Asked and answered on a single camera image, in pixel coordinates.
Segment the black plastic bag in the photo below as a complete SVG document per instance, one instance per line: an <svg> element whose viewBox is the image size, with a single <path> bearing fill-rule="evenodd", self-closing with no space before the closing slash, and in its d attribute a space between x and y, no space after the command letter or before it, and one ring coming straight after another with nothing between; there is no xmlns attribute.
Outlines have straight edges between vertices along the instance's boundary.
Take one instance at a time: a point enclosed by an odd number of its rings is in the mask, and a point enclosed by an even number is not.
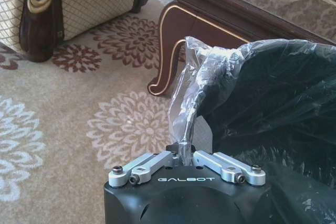
<svg viewBox="0 0 336 224"><path fill-rule="evenodd" d="M228 50L187 37L186 54L170 107L182 162L203 116L214 152L267 173L272 223L335 224L336 47L281 39Z"/></svg>

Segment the clear plastic bag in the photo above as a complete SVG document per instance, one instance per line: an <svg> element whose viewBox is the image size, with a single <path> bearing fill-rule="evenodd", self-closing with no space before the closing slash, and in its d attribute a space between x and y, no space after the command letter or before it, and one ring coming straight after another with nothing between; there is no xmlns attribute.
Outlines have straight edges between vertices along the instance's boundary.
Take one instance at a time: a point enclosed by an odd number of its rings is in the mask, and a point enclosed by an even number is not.
<svg viewBox="0 0 336 224"><path fill-rule="evenodd" d="M214 152L263 166L275 223L336 223L336 47L279 39L224 49L187 37L169 110L184 165L198 116Z"/></svg>

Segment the carpet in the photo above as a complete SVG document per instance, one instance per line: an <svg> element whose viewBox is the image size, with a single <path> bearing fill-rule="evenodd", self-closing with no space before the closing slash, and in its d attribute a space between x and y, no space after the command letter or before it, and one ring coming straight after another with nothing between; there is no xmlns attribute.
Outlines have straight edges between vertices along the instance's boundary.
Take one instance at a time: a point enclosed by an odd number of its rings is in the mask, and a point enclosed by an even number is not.
<svg viewBox="0 0 336 224"><path fill-rule="evenodd" d="M65 41L44 63L0 46L0 223L104 223L112 167L170 144L170 96L146 90L170 1Z"/></svg>

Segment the gold armrest ornament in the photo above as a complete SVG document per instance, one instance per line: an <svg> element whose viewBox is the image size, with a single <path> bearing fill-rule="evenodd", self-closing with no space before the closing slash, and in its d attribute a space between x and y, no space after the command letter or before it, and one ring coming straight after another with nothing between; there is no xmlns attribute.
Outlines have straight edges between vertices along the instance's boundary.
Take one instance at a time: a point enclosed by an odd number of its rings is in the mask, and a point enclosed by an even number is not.
<svg viewBox="0 0 336 224"><path fill-rule="evenodd" d="M44 12L51 5L52 0L27 0L28 10L38 14Z"/></svg>

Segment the screw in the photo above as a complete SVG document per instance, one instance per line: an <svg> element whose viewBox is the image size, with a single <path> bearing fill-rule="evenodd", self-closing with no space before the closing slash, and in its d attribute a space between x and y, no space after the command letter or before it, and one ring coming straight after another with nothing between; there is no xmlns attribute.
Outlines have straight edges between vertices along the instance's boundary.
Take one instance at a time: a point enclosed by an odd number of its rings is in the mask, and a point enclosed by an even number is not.
<svg viewBox="0 0 336 224"><path fill-rule="evenodd" d="M235 175L235 182L238 183L238 184L242 184L245 182L245 176L241 173L237 173Z"/></svg>
<svg viewBox="0 0 336 224"><path fill-rule="evenodd" d="M122 174L122 166L117 165L112 169L113 174Z"/></svg>
<svg viewBox="0 0 336 224"><path fill-rule="evenodd" d="M139 182L140 178L137 174L133 174L130 176L128 181L131 183L132 186L136 185Z"/></svg>
<svg viewBox="0 0 336 224"><path fill-rule="evenodd" d="M261 172L261 167L259 165L252 165L251 166L251 171L255 173L260 173Z"/></svg>

